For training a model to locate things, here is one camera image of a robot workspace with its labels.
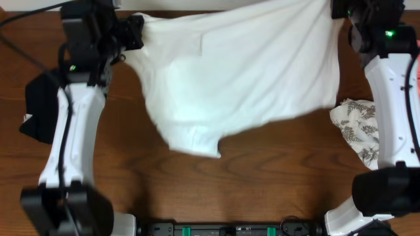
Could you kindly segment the white printed t-shirt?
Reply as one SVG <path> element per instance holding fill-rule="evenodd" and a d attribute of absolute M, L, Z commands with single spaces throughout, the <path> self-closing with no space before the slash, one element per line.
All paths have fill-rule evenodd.
<path fill-rule="evenodd" d="M 226 136 L 336 103 L 343 21 L 329 1 L 144 20 L 144 45 L 126 63 L 172 150 L 218 158 Z"/>

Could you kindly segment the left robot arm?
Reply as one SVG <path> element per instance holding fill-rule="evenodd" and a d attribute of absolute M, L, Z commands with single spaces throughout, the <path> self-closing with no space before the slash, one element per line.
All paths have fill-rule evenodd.
<path fill-rule="evenodd" d="M 58 117 L 51 152 L 37 187 L 20 204 L 40 235 L 138 235 L 132 214 L 116 212 L 96 188 L 96 130 L 108 96 L 112 66 L 142 48 L 144 19 L 119 19 L 119 1 L 69 1 L 60 8 L 66 42 L 58 71 Z"/>

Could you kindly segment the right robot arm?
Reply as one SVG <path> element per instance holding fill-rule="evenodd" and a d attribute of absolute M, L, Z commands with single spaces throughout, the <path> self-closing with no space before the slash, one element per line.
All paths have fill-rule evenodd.
<path fill-rule="evenodd" d="M 401 0 L 332 0 L 331 17 L 348 18 L 376 108 L 378 168 L 357 175 L 352 195 L 324 216 L 325 235 L 392 235 L 387 221 L 419 212 L 419 92 L 415 30 Z"/>

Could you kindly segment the pink garment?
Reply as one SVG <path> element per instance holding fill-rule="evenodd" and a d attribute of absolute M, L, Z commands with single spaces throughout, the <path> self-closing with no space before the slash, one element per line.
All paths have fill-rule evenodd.
<path fill-rule="evenodd" d="M 420 48 L 420 40 L 419 39 L 417 40 L 417 46 L 418 46 L 418 48 Z M 417 56 L 416 64 L 417 64 L 417 84 L 419 85 L 420 84 L 420 53 Z"/>

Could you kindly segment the folded black garment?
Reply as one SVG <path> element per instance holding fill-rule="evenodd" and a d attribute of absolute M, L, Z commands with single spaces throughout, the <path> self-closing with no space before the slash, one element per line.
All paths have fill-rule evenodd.
<path fill-rule="evenodd" d="M 25 88 L 26 114 L 19 131 L 39 142 L 52 144 L 58 118 L 58 87 L 46 74 L 38 75 Z"/>

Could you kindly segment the white fern-print garment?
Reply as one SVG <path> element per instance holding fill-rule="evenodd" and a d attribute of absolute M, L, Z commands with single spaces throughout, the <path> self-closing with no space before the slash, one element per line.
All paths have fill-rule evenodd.
<path fill-rule="evenodd" d="M 363 164 L 370 170 L 377 170 L 379 129 L 374 102 L 346 99 L 332 109 L 329 116 Z"/>

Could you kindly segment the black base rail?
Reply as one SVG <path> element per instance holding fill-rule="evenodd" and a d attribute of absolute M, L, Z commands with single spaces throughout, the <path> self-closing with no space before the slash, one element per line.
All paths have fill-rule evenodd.
<path fill-rule="evenodd" d="M 138 236 L 322 236 L 322 226 L 312 220 L 289 216 L 279 222 L 190 222 L 174 220 L 141 222 Z"/>

